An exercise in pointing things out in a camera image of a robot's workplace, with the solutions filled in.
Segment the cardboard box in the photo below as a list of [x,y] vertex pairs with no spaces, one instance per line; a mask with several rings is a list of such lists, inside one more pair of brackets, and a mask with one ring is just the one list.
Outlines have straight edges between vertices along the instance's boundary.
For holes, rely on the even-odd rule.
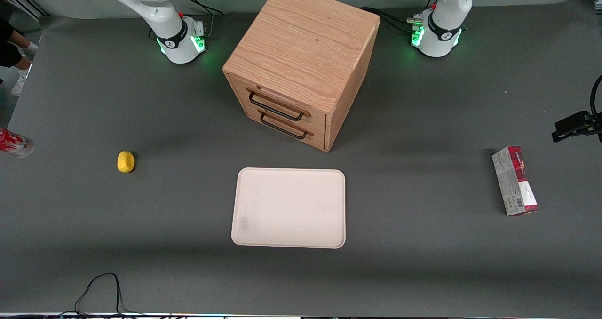
[[520,146],[509,146],[493,156],[499,189],[508,216],[539,210],[537,201],[525,176],[525,163]]

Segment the black metal handle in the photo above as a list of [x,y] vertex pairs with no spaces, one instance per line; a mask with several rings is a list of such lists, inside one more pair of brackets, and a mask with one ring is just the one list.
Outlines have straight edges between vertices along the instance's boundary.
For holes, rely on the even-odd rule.
[[275,109],[269,107],[268,105],[262,104],[260,102],[256,102],[255,100],[253,100],[253,96],[255,95],[255,92],[253,92],[251,90],[249,90],[249,91],[251,92],[251,94],[249,95],[249,100],[254,105],[258,105],[259,107],[262,107],[262,108],[264,108],[264,109],[266,109],[266,110],[268,110],[268,111],[270,111],[272,113],[275,113],[275,114],[279,115],[280,117],[283,117],[283,118],[286,118],[286,119],[292,120],[292,121],[299,121],[303,117],[303,112],[300,112],[299,116],[295,118],[295,117],[293,117],[291,115],[288,115],[286,113],[282,113],[282,112],[280,112],[278,110],[275,110]]
[[271,122],[265,121],[263,119],[263,117],[265,117],[265,113],[262,113],[261,117],[260,117],[260,120],[261,120],[262,124],[267,125],[267,126],[273,128],[273,129],[277,130],[277,131],[280,131],[280,132],[286,134],[287,136],[291,136],[291,137],[294,137],[295,139],[299,139],[299,140],[303,140],[303,139],[305,139],[305,137],[307,137],[307,131],[303,132],[302,136],[298,136],[298,135],[294,134],[293,132],[288,132],[284,128],[279,128],[278,126],[272,124]]

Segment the gray table surface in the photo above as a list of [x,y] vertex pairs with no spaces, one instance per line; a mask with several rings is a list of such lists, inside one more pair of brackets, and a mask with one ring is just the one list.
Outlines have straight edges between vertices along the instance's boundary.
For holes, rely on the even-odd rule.
[[[45,21],[10,123],[36,151],[1,157],[0,311],[70,310],[112,271],[141,312],[602,317],[602,145],[550,137],[602,69],[591,0],[475,8],[444,59],[383,24],[328,154],[239,107],[221,66],[253,18],[217,17],[185,65],[142,19]],[[505,216],[490,155],[508,145],[537,214]],[[346,244],[236,246],[244,167],[343,171]],[[111,312],[114,292],[100,280],[82,309]]]

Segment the wooden drawer cabinet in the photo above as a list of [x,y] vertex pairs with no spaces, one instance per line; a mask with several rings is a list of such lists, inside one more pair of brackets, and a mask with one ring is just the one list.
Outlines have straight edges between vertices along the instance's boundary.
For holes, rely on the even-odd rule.
[[378,27],[377,15],[333,0],[268,0],[222,70],[250,119],[328,152]]

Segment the plastic tray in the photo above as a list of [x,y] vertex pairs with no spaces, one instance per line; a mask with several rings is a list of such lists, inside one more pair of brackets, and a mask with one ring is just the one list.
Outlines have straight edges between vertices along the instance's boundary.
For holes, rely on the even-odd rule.
[[241,170],[232,241],[245,246],[340,248],[345,243],[344,174],[335,169]]

